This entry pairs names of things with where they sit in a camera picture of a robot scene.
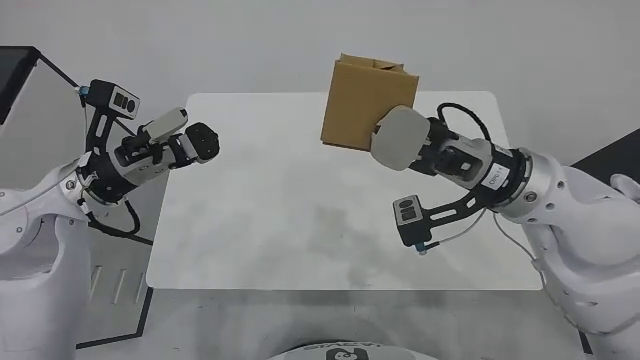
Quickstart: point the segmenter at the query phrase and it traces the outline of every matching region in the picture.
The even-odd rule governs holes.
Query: brown cardboard box
[[[402,64],[343,54],[335,63],[321,140],[327,145],[369,150],[371,133],[398,105],[413,107],[418,77]]]

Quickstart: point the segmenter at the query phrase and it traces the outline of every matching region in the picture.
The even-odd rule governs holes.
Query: black cable
[[[135,209],[133,208],[131,203],[129,203],[128,199],[124,200],[124,205],[127,206],[127,210],[129,211],[131,219],[133,220],[133,229],[131,231],[122,231],[98,221],[93,214],[93,211],[89,210],[89,208],[86,206],[86,200],[84,198],[78,199],[78,205],[83,209],[83,211],[85,212],[84,214],[89,219],[89,227],[95,228],[104,234],[115,236],[117,238],[129,238],[140,232],[140,217],[138,217],[138,213],[136,213]]]
[[[484,125],[484,123],[482,122],[482,120],[480,119],[480,117],[478,117],[478,115],[476,113],[474,113],[473,111],[469,110],[468,108],[458,104],[458,103],[441,103],[438,106],[438,109],[436,110],[438,112],[438,119],[440,119],[440,121],[442,121],[443,123],[447,123],[447,121],[444,118],[444,114],[442,113],[443,109],[446,109],[447,107],[450,107],[452,109],[456,109],[456,110],[460,110],[461,112],[465,113],[466,115],[468,115],[469,117],[471,117],[473,119],[473,121],[475,121],[475,123],[478,125],[478,127],[480,127],[480,131],[482,131],[482,135],[484,137],[484,139],[488,140],[489,142],[491,142],[491,135],[489,134],[489,130],[487,129],[487,126]]]

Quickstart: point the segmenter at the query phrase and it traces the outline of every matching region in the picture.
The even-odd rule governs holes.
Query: white tabletop
[[[528,258],[489,214],[464,237],[426,256],[405,247],[392,202],[418,194],[423,207],[460,199],[441,177],[396,172],[369,153],[325,146],[323,93],[199,93],[190,122],[220,135],[220,154],[176,170],[160,215],[147,282],[166,289],[535,290]],[[509,147],[493,94],[420,92],[414,108],[435,115],[444,101],[463,104]],[[449,126],[480,135],[466,115]],[[473,218],[433,230],[441,239]],[[520,226],[502,220],[528,247]]]

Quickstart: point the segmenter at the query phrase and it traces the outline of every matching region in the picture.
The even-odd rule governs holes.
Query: gray floor
[[[637,3],[0,0],[0,42],[121,84],[140,122],[195,92],[326,90],[342,51],[401,61],[422,90],[493,92],[513,145],[572,163],[638,128]],[[584,359],[540,292],[189,291],[156,292],[142,338],[78,359],[262,360],[329,338],[443,360]]]
[[[541,292],[156,291],[142,338],[78,360],[267,359],[319,339],[375,341],[443,360],[584,360]]]

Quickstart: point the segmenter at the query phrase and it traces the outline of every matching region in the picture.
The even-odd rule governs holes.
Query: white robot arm
[[[545,289],[569,322],[588,335],[602,360],[640,359],[640,206],[633,181],[613,184],[555,159],[524,149],[505,149],[467,139],[439,118],[398,106],[376,126],[371,154],[394,169],[441,175],[469,194],[458,202],[424,209],[417,196],[394,202],[406,246],[424,254],[438,246],[432,228],[487,208],[522,225]],[[450,215],[437,217],[448,212]]]
[[[89,300],[88,227],[116,237],[135,235],[140,220],[126,194],[169,169],[204,163],[218,154],[209,127],[187,123],[175,109],[138,129],[107,151],[116,117],[133,119],[140,101],[115,84],[94,80],[79,89],[95,107],[87,153],[51,171],[27,191],[0,189],[0,358],[68,360]],[[122,231],[100,223],[84,200],[124,201],[134,227]]]

